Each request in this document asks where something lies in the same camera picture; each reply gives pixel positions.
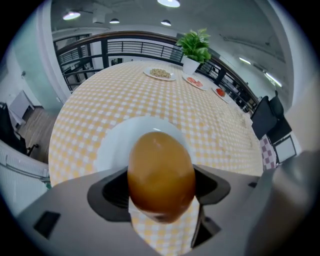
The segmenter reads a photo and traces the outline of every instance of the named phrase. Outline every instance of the office chair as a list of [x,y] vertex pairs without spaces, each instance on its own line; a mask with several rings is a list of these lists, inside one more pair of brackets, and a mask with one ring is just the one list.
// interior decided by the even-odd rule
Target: office chair
[[270,107],[273,112],[273,114],[276,116],[278,120],[281,120],[284,118],[285,113],[284,113],[284,107],[282,106],[280,99],[278,97],[278,92],[277,90],[275,91],[275,97],[273,97],[270,102]]
[[27,148],[26,140],[14,130],[11,124],[7,104],[2,102],[0,102],[0,140],[28,157],[34,148],[39,147],[38,144],[34,144]]
[[251,120],[252,129],[259,140],[276,126],[278,119],[271,109],[268,96],[264,96],[259,102]]

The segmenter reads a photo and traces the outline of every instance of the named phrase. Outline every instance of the white plate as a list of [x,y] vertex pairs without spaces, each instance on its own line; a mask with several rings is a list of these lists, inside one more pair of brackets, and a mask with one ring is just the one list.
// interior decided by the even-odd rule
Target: white plate
[[137,140],[142,135],[155,131],[164,132],[175,138],[184,146],[193,160],[191,148],[178,128],[157,117],[139,116],[127,119],[108,131],[101,141],[97,158],[93,163],[96,170],[101,172],[111,168],[126,167],[129,163],[130,151]]
[[220,99],[222,99],[223,101],[225,101],[226,103],[232,103],[232,98],[230,98],[230,96],[227,94],[227,93],[225,93],[225,96],[224,97],[221,97],[218,93],[217,93],[217,91],[216,91],[216,89],[218,89],[218,88],[220,88],[220,87],[212,87],[211,89],[212,89],[212,91],[214,91],[215,92],[215,94],[216,95],[218,95],[219,97],[220,97]]
[[[207,90],[209,89],[209,87],[206,86],[206,85],[204,85],[204,83],[201,82],[198,77],[196,77],[196,76],[194,76],[194,75],[192,75],[192,74],[183,73],[183,74],[182,74],[182,77],[183,77],[183,79],[186,80],[190,85],[192,85],[192,86],[194,86],[194,87],[196,87],[196,88],[198,88],[198,89],[200,89],[200,90],[207,91]],[[203,86],[202,86],[202,87],[198,87],[198,86],[194,85],[192,82],[189,82],[189,81],[187,80],[187,78],[193,78],[193,79],[196,80],[196,81],[200,81]]]
[[165,70],[166,72],[170,73],[168,70],[161,68],[161,67],[146,67],[143,71],[143,73],[145,73],[147,76],[152,77],[152,78],[156,78],[156,79],[160,79],[160,80],[165,80],[165,81],[174,81],[176,80],[176,75],[174,73],[170,73],[171,78],[165,78],[165,77],[158,77],[155,75],[150,74],[150,71],[153,69],[161,69],[161,70]]

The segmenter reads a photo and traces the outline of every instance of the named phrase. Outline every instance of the metal railing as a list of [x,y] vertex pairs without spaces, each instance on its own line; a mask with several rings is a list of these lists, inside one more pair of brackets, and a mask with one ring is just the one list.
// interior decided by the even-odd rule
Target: metal railing
[[[56,54],[61,70],[64,70],[65,66],[74,63],[77,63],[79,67],[84,67],[86,63],[91,62],[95,58],[102,58],[103,68],[108,68],[109,57],[115,56],[144,57],[182,66],[183,52],[180,47],[175,45],[177,40],[177,38],[172,36],[144,31],[109,32],[80,39],[59,49]],[[84,46],[90,48],[90,44],[95,42],[101,42],[101,54],[90,55],[89,53],[89,55],[86,55],[83,52],[82,57],[79,57],[79,48],[82,51],[85,48]],[[82,69],[63,73],[63,76],[67,78],[69,76],[95,73],[102,70],[101,68]],[[235,98],[236,102],[238,101],[237,103],[244,103],[248,109],[252,110],[259,103],[258,98],[245,81],[215,56],[212,56],[209,61],[201,64],[196,72],[208,77],[216,85],[225,88],[227,93],[232,95],[232,98]],[[231,86],[234,86],[236,90],[230,89],[226,76],[232,80]],[[69,83],[68,86],[73,91],[80,84],[81,82]]]

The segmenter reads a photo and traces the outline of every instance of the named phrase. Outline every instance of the checkered tablecloth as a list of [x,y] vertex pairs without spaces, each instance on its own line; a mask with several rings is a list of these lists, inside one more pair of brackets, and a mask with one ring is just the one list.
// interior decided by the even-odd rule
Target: checkered tablecloth
[[264,135],[260,140],[260,147],[262,153],[263,170],[266,171],[275,168],[277,165],[277,155],[267,135]]
[[197,229],[199,202],[194,197],[188,210],[174,223],[159,224],[129,201],[129,212],[134,230],[161,255],[182,255],[191,250],[190,246]]
[[[175,73],[176,80],[149,77],[143,73],[146,67],[164,68]],[[209,79],[197,76],[213,86]],[[158,117],[175,125],[190,145],[194,164],[248,175],[263,172],[259,140],[234,107],[212,90],[187,83],[178,65],[131,61],[90,77],[61,109],[49,146],[51,184],[96,172],[94,160],[102,139],[115,125],[138,116]]]

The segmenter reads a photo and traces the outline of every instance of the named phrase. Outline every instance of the wall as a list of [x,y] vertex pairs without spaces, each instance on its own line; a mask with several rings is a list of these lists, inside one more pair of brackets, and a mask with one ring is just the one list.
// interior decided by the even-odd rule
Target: wall
[[134,62],[139,61],[151,61],[151,62],[163,62],[162,60],[154,59],[154,58],[144,58],[144,57],[133,57],[133,56],[112,56],[109,57],[109,67],[111,67],[111,60],[121,58],[123,63],[131,62],[133,60]]
[[302,150],[320,150],[320,75],[306,84],[307,89],[285,114]]
[[23,90],[34,106],[41,106],[41,103],[21,76],[22,70],[12,46],[7,49],[3,60],[6,63],[8,73],[0,81],[0,102],[11,103],[18,93]]
[[236,69],[236,72],[248,82],[248,86],[257,97],[268,96],[271,99],[275,96],[275,86],[254,66],[244,63]]
[[294,105],[310,85],[306,80],[317,76],[319,63],[310,42],[296,21],[280,4],[271,0],[269,3],[280,19],[289,44],[293,64],[292,104]]
[[37,14],[34,12],[21,26],[11,44],[21,70],[25,71],[24,79],[35,97],[45,110],[58,112],[63,104],[47,76],[39,51],[38,25]]
[[63,39],[72,36],[78,36],[83,34],[92,34],[97,35],[107,32],[116,32],[116,31],[147,31],[159,33],[171,37],[177,36],[177,31],[161,27],[161,26],[151,26],[151,25],[117,25],[112,28],[99,28],[99,27],[78,27],[78,28],[67,28],[61,29],[52,32],[53,40]]
[[51,33],[51,0],[43,2],[35,11],[35,30],[38,54],[44,72],[59,100],[64,104],[71,96],[61,73]]

